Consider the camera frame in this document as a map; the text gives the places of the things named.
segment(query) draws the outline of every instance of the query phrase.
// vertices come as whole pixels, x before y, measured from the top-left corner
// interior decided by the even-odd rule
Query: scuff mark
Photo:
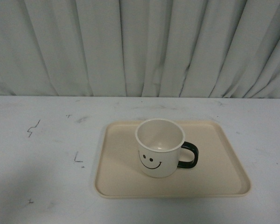
[[[266,151],[265,149],[255,148],[255,150],[258,151],[259,154],[260,154],[260,155],[263,155],[263,156],[274,155],[273,153],[268,152],[268,151]]]
[[[55,203],[54,202],[50,202],[50,204],[48,205],[47,209],[51,210],[54,207],[55,207]]]
[[[77,120],[76,122],[80,124],[80,123],[82,123],[82,122],[85,122],[88,118],[89,118],[89,116],[85,116],[85,117],[80,118],[80,119]]]
[[[224,104],[224,103],[222,103],[222,102],[220,102],[220,101],[218,101],[218,100],[215,100],[215,102],[218,103],[218,106],[226,106],[226,105],[227,105],[227,104]]]
[[[137,106],[137,107],[133,107],[132,109],[167,109],[167,110],[173,110],[173,111],[176,111],[178,110],[178,108],[176,107],[167,107],[167,106],[164,106],[164,105],[155,105],[155,106]]]
[[[78,153],[79,153],[79,151],[76,152],[74,162],[83,162],[83,161],[77,161],[77,160],[76,160],[76,158],[77,158],[77,156],[78,156]]]
[[[30,127],[29,129],[28,129],[28,133],[30,133],[30,135],[28,136],[28,138],[30,138],[30,136],[32,135],[32,131],[30,131],[30,129],[31,128],[36,128],[37,126],[38,126],[38,124],[39,124],[39,122],[40,122],[41,120],[39,119],[39,121],[37,122],[37,124],[34,126],[34,127]]]

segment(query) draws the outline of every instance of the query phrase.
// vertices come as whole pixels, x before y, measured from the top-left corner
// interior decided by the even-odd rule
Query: smiley face eyes
[[[143,155],[143,158],[144,158],[144,159],[146,159],[146,156],[145,156],[145,155]],[[152,161],[154,161],[154,160],[153,160],[152,158],[150,158],[150,159],[149,159],[149,161],[151,161],[151,162],[152,162]]]

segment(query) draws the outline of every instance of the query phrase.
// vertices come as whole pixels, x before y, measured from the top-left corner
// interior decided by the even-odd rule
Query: table surface
[[[217,122],[251,179],[250,193],[99,196],[94,180],[106,127],[149,118]],[[280,99],[0,96],[0,224],[5,223],[280,223]]]

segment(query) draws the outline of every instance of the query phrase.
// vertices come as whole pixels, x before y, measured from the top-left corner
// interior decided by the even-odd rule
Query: mug rim
[[[167,149],[167,150],[152,149],[152,148],[150,148],[150,147],[144,145],[144,144],[140,141],[140,139],[138,138],[138,130],[139,130],[139,128],[140,128],[142,125],[144,125],[144,124],[147,123],[147,122],[153,121],[153,120],[163,120],[163,121],[170,122],[170,123],[174,124],[175,126],[177,126],[177,127],[179,128],[179,130],[182,132],[182,141],[181,141],[177,146],[175,146],[174,148]],[[147,119],[147,120],[141,122],[141,123],[138,125],[138,127],[136,128],[136,131],[135,131],[135,137],[136,137],[137,142],[138,142],[142,147],[144,147],[145,149],[147,149],[147,150],[149,150],[149,151],[152,151],[152,152],[156,152],[156,153],[167,153],[167,152],[171,152],[171,151],[174,151],[174,150],[177,150],[178,148],[180,148],[180,147],[183,145],[183,143],[185,142],[186,134],[185,134],[184,130],[182,129],[182,127],[181,127],[179,124],[177,124],[177,123],[175,123],[174,121],[172,121],[172,120],[163,119],[163,118],[152,118],[152,119]]]

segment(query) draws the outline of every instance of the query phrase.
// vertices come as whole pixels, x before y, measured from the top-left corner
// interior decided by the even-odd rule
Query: smiley face mouth
[[[142,165],[145,166],[144,163],[143,163],[142,160],[141,160],[140,152],[139,152],[139,151],[138,151],[138,154],[139,154],[139,159],[140,159]],[[157,167],[155,167],[155,168],[150,168],[150,167],[147,167],[147,166],[145,166],[145,167],[148,168],[148,169],[157,169],[157,168],[161,165],[161,163],[162,163],[162,162],[159,162],[159,165],[158,165]]]

